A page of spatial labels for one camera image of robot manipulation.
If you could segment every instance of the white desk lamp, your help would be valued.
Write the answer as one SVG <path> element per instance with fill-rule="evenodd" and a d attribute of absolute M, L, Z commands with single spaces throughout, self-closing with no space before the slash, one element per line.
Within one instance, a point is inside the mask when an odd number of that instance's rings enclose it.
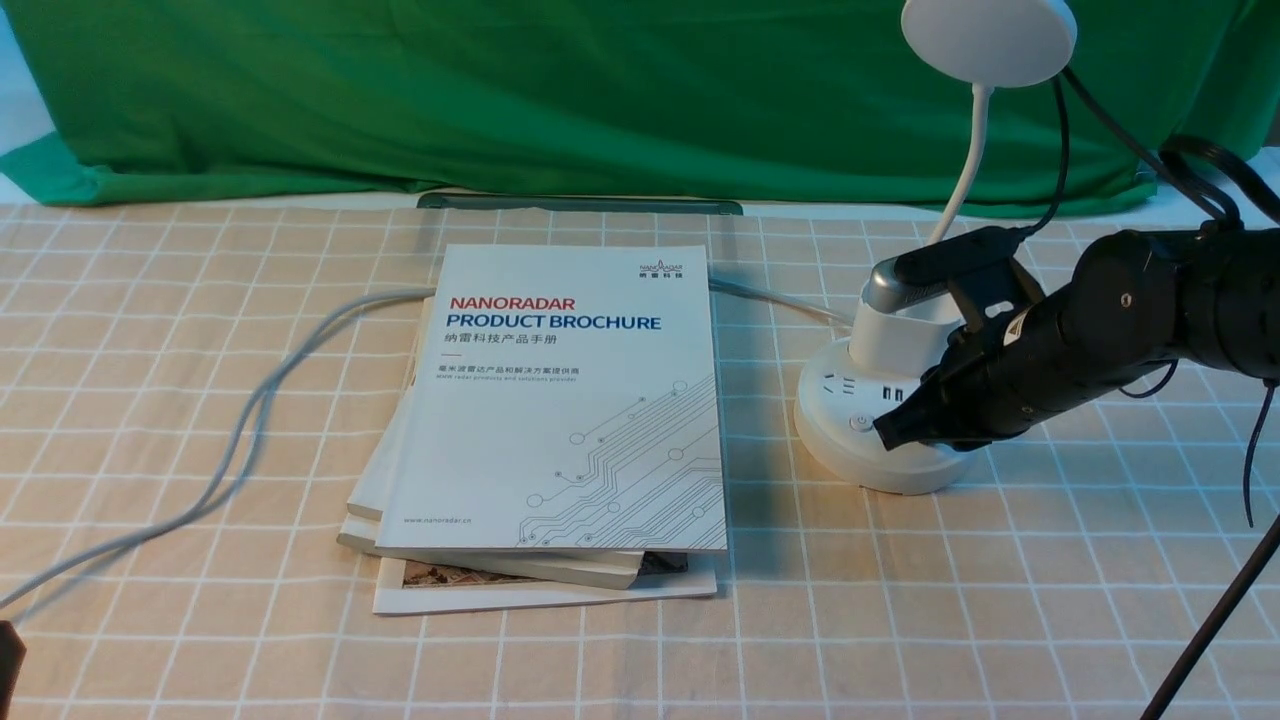
<path fill-rule="evenodd" d="M 902 35 L 938 72 L 973 85 L 969 156 L 928 242 L 942 240 L 978 174 L 991 92 L 1046 82 L 1066 67 L 1076 26 L 1062 0 L 908 0 Z M 818 462 L 859 486 L 902 495 L 937 491 L 960 478 L 974 454 L 906 445 L 884 450 L 872 420 L 897 406 L 960 327 L 948 295 L 886 313 L 861 288 L 850 337 L 832 342 L 805 365 L 796 388 L 800 441 Z"/>

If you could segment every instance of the grid pattern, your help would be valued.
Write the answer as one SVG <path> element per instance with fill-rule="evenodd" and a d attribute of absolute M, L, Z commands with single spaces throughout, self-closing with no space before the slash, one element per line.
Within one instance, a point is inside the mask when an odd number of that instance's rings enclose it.
<path fill-rule="evenodd" d="M 188 205 L 0 206 L 0 589 L 188 506 L 284 352 L 344 300 L 431 282 L 444 242 L 705 242 L 722 277 L 851 313 L 873 260 L 929 231 Z M 1023 259 L 1052 290 L 1112 229 L 1055 223 Z M 716 598 L 378 619 L 375 562 L 334 539 L 416 314 L 376 311 L 288 379 L 227 509 L 18 609 L 17 717 L 1132 719 L 1261 537 L 1239 491 L 1257 383 L 1188 365 L 1156 398 L 982 451 L 943 492 L 884 496 L 818 468 L 790 418 L 838 331 L 719 296 L 732 551 Z M 1170 717 L 1277 715 L 1277 573 Z"/>

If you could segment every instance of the charging dock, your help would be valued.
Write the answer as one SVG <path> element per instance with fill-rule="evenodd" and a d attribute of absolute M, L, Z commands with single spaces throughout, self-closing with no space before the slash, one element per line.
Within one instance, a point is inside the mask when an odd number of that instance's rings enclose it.
<path fill-rule="evenodd" d="M 897 495 L 934 492 L 959 479 L 972 452 L 909 443 L 884 450 L 872 421 L 919 387 L 963 324 L 950 296 L 886 314 L 861 302 L 852 333 L 818 351 L 800 373 L 795 421 L 800 441 L 827 470 L 858 486 Z"/>

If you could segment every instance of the book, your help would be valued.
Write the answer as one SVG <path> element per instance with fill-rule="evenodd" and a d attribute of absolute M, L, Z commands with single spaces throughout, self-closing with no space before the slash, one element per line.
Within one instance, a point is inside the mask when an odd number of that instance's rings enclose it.
<path fill-rule="evenodd" d="M 727 550 L 707 250 L 449 245 L 381 550 Z"/>
<path fill-rule="evenodd" d="M 422 336 L 431 322 L 431 309 L 435 299 L 428 297 L 422 301 L 422 310 L 419 314 L 417 332 L 413 334 L 413 345 L 410 347 L 410 361 L 404 368 L 404 378 L 401 382 L 401 401 L 396 405 L 396 411 L 378 439 L 374 454 L 365 464 L 356 487 L 347 498 L 347 512 L 367 520 L 381 520 L 383 505 L 387 502 L 388 480 L 394 469 L 393 459 L 399 451 L 404 439 L 404 419 L 408 406 L 412 404 L 413 380 L 417 377 L 417 359 L 422 350 Z"/>
<path fill-rule="evenodd" d="M 383 551 L 375 547 L 376 538 L 378 523 L 355 515 L 348 515 L 338 530 L 338 544 L 365 555 L 430 565 L 451 565 L 480 573 L 518 575 L 593 588 L 626 589 L 631 587 L 631 583 L 640 574 L 644 560 L 643 552 L 568 556 L 554 552 Z"/>
<path fill-rule="evenodd" d="M 384 559 L 379 564 L 374 589 L 374 614 L 433 615 L 602 605 L 707 597 L 716 592 L 714 559 L 707 555 L 672 559 L 660 553 L 645 553 L 640 577 L 627 589 L 588 588 L 448 565 Z"/>
<path fill-rule="evenodd" d="M 387 551 L 378 548 L 375 539 L 390 492 L 392 474 L 398 466 L 398 454 L 404 442 L 404 419 L 413 405 L 413 380 L 424 331 L 430 323 L 433 299 L 422 305 L 417 333 L 410 352 L 403 396 L 379 439 L 364 473 L 347 500 L 347 519 L 338 532 L 338 544 L 365 555 L 397 557 L 419 562 L 465 566 L 476 571 L 503 573 L 558 583 L 622 589 L 636 578 L 643 552 L 590 552 L 567 557 L 552 552 L 430 552 L 422 550 Z"/>

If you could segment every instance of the green cloth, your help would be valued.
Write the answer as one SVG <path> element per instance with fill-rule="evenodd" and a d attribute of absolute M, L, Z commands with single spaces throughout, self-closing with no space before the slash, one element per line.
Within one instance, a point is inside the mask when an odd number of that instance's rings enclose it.
<path fill-rule="evenodd" d="M 969 87 L 911 54 L 902 0 L 0 5 L 58 128 L 0 170 L 49 205 L 449 186 L 936 205 L 969 136 Z M 1262 145 L 1280 3 L 1071 6 L 1073 68 L 1146 145 Z M 1148 197 L 1069 100 L 1065 211 Z M 965 211 L 1037 214 L 1056 167 L 1051 88 L 997 91 Z"/>

